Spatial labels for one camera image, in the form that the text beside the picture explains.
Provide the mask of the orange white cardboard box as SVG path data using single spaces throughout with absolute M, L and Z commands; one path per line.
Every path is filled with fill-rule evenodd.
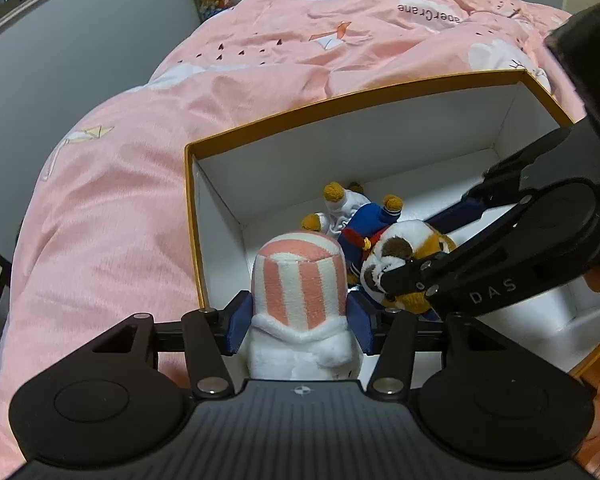
M 325 210 L 330 182 L 393 194 L 402 218 L 456 203 L 490 167 L 569 116 L 524 70 L 443 76 L 358 91 L 230 129 L 185 148 L 200 303 L 250 289 L 272 238 Z

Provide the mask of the brown white bear plush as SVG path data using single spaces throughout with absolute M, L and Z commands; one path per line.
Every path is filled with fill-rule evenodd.
M 345 188 L 330 182 L 323 188 L 323 198 L 325 210 L 305 216 L 301 227 L 328 235 L 340 244 L 348 283 L 358 285 L 378 306 L 398 308 L 435 321 L 438 316 L 423 292 L 391 295 L 380 288 L 379 278 L 382 271 L 395 266 L 438 252 L 452 252 L 456 248 L 454 240 L 422 220 L 403 220 L 403 200 L 393 194 L 374 203 L 358 183 Z

